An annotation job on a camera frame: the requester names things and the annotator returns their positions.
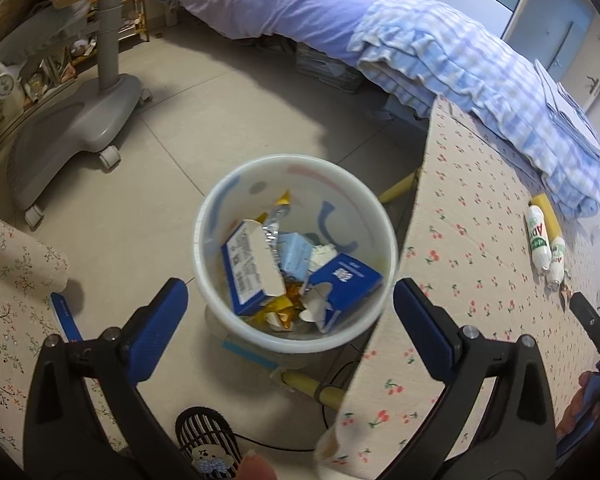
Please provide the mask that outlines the person's left hand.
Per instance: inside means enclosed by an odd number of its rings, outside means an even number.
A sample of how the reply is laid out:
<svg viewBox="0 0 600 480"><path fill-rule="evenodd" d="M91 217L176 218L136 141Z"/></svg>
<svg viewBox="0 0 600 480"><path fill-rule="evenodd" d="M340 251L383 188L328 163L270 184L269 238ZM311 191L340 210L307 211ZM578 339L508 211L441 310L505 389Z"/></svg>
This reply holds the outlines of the person's left hand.
<svg viewBox="0 0 600 480"><path fill-rule="evenodd" d="M277 474L264 457L249 451L238 466L236 480L277 480Z"/></svg>

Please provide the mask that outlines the person's right hand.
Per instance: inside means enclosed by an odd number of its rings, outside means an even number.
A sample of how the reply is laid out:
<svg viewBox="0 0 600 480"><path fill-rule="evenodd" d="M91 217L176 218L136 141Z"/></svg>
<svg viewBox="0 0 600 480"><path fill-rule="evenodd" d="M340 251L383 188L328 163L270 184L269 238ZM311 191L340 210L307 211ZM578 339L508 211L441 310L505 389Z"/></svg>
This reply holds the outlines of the person's right hand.
<svg viewBox="0 0 600 480"><path fill-rule="evenodd" d="M562 414L562 419L556 426L557 440L562 440L562 438L564 438L567 434L571 434L573 432L574 427L577 425L577 418L583 411L586 386L594 376L597 376L597 373L592 372L592 370L587 370L579 376L579 389L572 397L569 405L564 411L564 414Z"/></svg>

